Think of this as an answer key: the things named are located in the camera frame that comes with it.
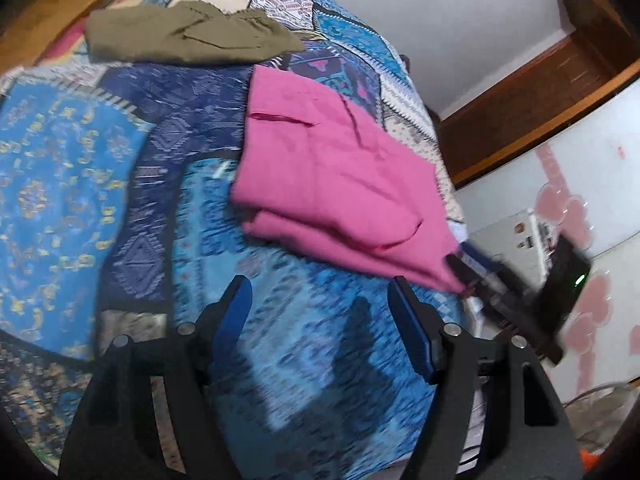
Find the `pink pants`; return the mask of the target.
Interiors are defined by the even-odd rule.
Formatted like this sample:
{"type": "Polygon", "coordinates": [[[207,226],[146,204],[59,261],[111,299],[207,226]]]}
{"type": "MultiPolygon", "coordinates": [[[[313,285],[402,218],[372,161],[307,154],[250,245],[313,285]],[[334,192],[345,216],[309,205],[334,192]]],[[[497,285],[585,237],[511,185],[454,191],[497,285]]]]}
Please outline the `pink pants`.
{"type": "Polygon", "coordinates": [[[232,203],[244,233],[384,278],[462,292],[435,167],[324,84],[255,66],[232,203]]]}

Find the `brown wooden door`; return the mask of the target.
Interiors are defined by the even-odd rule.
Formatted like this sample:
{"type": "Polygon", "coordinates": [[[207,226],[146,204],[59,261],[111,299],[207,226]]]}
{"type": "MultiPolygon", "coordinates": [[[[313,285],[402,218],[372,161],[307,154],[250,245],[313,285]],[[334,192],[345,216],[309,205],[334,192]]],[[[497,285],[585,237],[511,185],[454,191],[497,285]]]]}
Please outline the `brown wooden door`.
{"type": "Polygon", "coordinates": [[[462,188],[534,148],[639,76],[639,41],[574,32],[444,119],[442,156],[462,188]]]}

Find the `blue patchwork bedspread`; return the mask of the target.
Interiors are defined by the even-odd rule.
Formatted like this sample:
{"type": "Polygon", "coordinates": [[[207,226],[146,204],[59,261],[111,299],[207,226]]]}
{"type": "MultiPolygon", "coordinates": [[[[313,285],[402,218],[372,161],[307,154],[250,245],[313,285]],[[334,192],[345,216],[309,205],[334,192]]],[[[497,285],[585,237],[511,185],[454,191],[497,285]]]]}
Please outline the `blue patchwork bedspread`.
{"type": "Polygon", "coordinates": [[[434,391],[384,278],[244,235],[229,200],[252,71],[89,58],[62,38],[1,77],[1,474],[49,478],[96,359],[166,336],[235,275],[254,304],[209,389],[249,479],[370,479],[412,452],[434,391]]]}

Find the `olive green pants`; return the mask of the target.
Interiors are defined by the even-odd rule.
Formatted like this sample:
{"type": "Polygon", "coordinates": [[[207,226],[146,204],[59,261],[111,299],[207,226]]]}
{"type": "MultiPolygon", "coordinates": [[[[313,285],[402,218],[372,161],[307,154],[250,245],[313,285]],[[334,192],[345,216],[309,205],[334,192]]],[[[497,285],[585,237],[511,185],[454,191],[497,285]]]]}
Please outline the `olive green pants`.
{"type": "Polygon", "coordinates": [[[224,13],[201,1],[97,10],[85,22],[93,62],[252,64],[306,47],[260,9],[224,13]]]}

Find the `wooden lap desk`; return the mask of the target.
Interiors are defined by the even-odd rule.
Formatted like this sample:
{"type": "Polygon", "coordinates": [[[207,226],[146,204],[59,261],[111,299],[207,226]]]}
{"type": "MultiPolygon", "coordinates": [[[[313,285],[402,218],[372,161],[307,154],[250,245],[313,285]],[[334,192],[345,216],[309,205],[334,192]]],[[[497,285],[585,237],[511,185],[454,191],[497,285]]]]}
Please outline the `wooden lap desk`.
{"type": "Polygon", "coordinates": [[[1,73],[34,66],[70,26],[106,0],[36,0],[1,35],[1,73]]]}

